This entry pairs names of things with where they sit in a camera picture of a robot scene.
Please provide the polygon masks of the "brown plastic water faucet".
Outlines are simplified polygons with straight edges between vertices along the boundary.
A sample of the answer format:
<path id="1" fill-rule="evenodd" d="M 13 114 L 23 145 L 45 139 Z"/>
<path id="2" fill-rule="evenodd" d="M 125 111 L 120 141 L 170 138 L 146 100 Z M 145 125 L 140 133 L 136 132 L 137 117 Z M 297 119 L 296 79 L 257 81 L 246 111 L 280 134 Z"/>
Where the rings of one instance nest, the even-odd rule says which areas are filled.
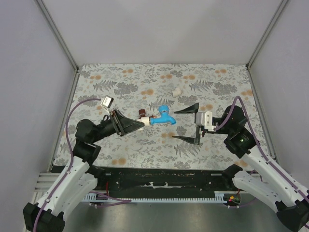
<path id="1" fill-rule="evenodd" d="M 140 109 L 140 110 L 139 110 L 139 118 L 142 118 L 142 117 L 146 117 L 146 111 L 145 111 L 145 109 Z"/>

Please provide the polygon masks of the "white elbow fitting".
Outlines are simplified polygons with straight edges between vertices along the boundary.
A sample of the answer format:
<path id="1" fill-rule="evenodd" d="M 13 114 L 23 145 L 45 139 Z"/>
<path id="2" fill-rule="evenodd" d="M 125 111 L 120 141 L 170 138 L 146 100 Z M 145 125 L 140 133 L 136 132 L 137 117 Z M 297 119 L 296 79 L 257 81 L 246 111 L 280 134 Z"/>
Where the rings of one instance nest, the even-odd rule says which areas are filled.
<path id="1" fill-rule="evenodd" d="M 137 119 L 137 121 L 142 122 L 145 127 L 150 126 L 150 118 L 148 116 L 141 117 L 141 118 Z"/>

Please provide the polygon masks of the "blue plastic water faucet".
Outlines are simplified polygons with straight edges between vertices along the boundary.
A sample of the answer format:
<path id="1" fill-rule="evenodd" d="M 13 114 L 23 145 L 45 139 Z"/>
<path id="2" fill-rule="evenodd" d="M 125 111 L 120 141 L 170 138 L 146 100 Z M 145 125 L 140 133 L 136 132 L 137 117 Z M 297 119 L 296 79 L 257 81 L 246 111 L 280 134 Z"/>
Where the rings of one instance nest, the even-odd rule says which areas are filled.
<path id="1" fill-rule="evenodd" d="M 169 123 L 171 125 L 176 124 L 176 120 L 169 114 L 169 107 L 167 105 L 161 105 L 158 108 L 160 113 L 160 117 L 150 118 L 150 124 L 161 124 L 161 123 Z"/>

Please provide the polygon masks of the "white elbow fitting far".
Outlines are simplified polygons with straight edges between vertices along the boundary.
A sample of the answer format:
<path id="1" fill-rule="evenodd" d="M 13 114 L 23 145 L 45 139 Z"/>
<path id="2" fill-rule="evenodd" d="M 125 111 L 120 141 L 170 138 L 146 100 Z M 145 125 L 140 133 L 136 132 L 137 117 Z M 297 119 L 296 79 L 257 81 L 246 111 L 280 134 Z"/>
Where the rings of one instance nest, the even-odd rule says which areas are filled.
<path id="1" fill-rule="evenodd" d="M 174 98 L 180 96 L 182 94 L 182 90 L 179 87 L 176 87 L 173 91 L 172 91 L 172 96 Z"/>

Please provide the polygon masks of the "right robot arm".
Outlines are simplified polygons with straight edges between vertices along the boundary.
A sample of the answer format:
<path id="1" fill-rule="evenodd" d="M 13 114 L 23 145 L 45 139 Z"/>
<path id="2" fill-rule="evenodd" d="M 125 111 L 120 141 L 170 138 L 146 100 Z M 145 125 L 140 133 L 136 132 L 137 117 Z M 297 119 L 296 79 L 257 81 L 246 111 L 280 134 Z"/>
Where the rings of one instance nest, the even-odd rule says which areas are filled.
<path id="1" fill-rule="evenodd" d="M 226 134 L 226 148 L 249 164 L 260 174 L 257 180 L 245 170 L 233 164 L 226 168 L 221 178 L 222 187 L 244 190 L 271 208 L 279 221 L 290 231 L 298 232 L 309 222 L 309 190 L 288 174 L 270 155 L 262 150 L 249 124 L 245 109 L 235 104 L 226 108 L 221 117 L 213 117 L 211 111 L 201 112 L 198 104 L 180 114 L 194 114 L 195 138 L 181 136 L 190 144 L 199 144 L 205 134 Z"/>

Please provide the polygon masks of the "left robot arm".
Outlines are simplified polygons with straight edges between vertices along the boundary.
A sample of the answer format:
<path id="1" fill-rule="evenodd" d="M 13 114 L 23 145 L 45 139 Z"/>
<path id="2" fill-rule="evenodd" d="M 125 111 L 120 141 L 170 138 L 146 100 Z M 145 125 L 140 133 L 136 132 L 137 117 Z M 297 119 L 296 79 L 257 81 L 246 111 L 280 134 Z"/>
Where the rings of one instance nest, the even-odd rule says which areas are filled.
<path id="1" fill-rule="evenodd" d="M 113 134 L 124 136 L 144 125 L 141 120 L 127 118 L 118 110 L 97 125 L 89 119 L 79 121 L 70 161 L 47 192 L 23 209 L 26 229 L 30 232 L 63 231 L 66 220 L 82 199 L 91 190 L 106 186 L 105 170 L 94 165 L 101 150 L 95 143 Z"/>

